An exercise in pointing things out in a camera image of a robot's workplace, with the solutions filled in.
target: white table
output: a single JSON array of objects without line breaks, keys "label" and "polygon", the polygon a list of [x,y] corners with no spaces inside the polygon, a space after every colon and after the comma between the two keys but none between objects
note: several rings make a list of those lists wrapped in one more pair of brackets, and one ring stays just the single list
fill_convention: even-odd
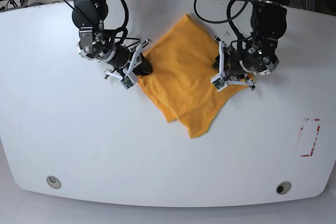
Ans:
[{"label": "white table", "polygon": [[[194,0],[127,0],[130,36],[157,41]],[[224,19],[226,0],[199,0],[201,15]],[[108,0],[106,27],[123,21]],[[232,13],[241,6],[238,2]],[[249,6],[235,23],[250,32]],[[105,80],[106,65],[76,51],[78,29],[65,4],[0,14],[0,137],[25,190],[113,204],[211,207],[314,197],[336,160],[336,18],[288,9],[280,64],[222,108],[209,132],[189,139],[167,124],[136,86]],[[235,39],[228,24],[213,35]],[[303,123],[303,118],[320,119]],[[320,132],[310,154],[316,124]],[[301,126],[305,124],[300,140]],[[49,175],[60,179],[49,187]],[[292,183],[289,193],[276,187]]]}]

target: orange cloth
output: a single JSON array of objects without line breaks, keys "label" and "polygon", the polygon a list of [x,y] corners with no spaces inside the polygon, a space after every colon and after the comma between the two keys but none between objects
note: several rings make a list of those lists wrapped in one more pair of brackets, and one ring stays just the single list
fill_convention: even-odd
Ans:
[{"label": "orange cloth", "polygon": [[139,78],[140,87],[167,122],[178,119],[190,137],[205,134],[226,101],[246,88],[217,92],[210,83],[217,56],[218,44],[187,15],[145,54],[154,72]]}]

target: folded cloth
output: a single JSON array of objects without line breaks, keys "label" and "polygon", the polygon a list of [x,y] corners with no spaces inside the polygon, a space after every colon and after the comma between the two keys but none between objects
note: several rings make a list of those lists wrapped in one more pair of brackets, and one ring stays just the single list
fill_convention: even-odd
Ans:
[{"label": "folded cloth", "polygon": [[218,44],[187,15],[144,56],[154,72],[139,78],[140,87],[167,122],[178,119],[191,138],[205,134],[226,101],[246,88],[229,85],[217,92],[210,80]]}]

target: circular hole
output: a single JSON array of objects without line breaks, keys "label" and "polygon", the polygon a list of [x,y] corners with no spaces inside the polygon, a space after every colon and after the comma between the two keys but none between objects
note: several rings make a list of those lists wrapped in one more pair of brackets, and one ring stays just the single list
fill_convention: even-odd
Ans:
[{"label": "circular hole", "polygon": [[62,186],[61,181],[59,181],[59,179],[54,176],[48,176],[47,183],[53,189],[59,189]]},{"label": "circular hole", "polygon": [[292,188],[291,182],[282,182],[280,185],[277,186],[276,192],[277,194],[284,195],[289,192],[289,190]]}]

